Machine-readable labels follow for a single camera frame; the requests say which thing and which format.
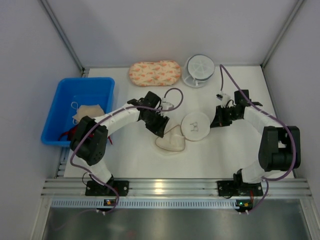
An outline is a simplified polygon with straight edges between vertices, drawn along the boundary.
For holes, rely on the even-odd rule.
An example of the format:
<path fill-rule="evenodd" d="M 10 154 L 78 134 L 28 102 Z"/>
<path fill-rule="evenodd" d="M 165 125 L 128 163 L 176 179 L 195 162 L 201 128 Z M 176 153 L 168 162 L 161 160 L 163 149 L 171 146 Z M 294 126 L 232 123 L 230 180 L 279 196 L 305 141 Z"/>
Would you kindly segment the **beige bra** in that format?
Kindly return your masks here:
<path fill-rule="evenodd" d="M 90 118 L 96 118 L 105 114 L 104 110 L 99 104 L 79 105 L 77 102 L 73 101 L 70 106 L 72 109 L 76 110 L 76 114 L 72 117 L 73 125 L 77 125 L 83 117 L 88 116 Z"/>

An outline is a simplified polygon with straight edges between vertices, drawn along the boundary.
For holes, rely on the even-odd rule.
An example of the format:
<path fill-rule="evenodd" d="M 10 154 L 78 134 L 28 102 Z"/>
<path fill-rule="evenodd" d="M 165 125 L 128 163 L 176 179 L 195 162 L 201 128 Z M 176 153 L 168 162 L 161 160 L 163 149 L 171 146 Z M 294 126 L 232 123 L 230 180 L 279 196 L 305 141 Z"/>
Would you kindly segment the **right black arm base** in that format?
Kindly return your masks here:
<path fill-rule="evenodd" d="M 217 181 L 220 197 L 262 197 L 263 190 L 260 183 L 236 183 L 234 180 Z"/>

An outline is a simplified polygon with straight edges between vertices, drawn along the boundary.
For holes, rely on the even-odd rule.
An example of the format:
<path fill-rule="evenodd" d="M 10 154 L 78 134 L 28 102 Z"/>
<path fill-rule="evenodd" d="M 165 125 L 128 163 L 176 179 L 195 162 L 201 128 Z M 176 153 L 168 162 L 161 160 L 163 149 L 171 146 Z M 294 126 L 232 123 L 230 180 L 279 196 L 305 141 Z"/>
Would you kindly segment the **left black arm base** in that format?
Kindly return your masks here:
<path fill-rule="evenodd" d="M 129 192 L 129 181 L 114 180 L 111 187 L 118 193 L 120 197 L 125 197 Z M 101 185 L 94 180 L 90 180 L 86 184 L 85 196 L 89 197 L 106 197 L 116 196 L 115 192 L 105 185 Z"/>

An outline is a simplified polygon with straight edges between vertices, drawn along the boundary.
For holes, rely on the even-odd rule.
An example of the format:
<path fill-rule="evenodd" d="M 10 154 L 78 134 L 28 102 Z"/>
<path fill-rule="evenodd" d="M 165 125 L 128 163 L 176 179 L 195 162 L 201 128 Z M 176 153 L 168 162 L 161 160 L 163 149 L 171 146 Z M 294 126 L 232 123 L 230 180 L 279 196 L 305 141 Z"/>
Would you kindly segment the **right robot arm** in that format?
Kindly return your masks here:
<path fill-rule="evenodd" d="M 262 110 L 260 102 L 252 102 L 247 89 L 234 92 L 234 98 L 220 92 L 220 105 L 215 109 L 211 128 L 228 127 L 234 121 L 246 120 L 261 135 L 257 160 L 233 175 L 236 185 L 270 181 L 274 172 L 285 178 L 301 165 L 301 137 L 297 126 L 287 126 L 275 116 Z"/>

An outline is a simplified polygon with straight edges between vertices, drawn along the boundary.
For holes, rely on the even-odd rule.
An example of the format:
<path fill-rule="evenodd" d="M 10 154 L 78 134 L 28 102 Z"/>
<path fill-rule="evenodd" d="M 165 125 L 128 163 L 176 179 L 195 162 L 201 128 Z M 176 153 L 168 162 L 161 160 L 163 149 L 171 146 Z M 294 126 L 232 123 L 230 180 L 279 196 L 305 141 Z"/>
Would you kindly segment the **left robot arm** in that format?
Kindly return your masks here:
<path fill-rule="evenodd" d="M 103 116 L 83 117 L 70 143 L 70 164 L 85 170 L 98 184 L 107 184 L 113 178 L 103 161 L 109 136 L 131 123 L 142 121 L 147 130 L 162 138 L 170 119 L 165 112 L 173 108 L 165 98 L 149 91 L 145 97 L 131 99 Z"/>

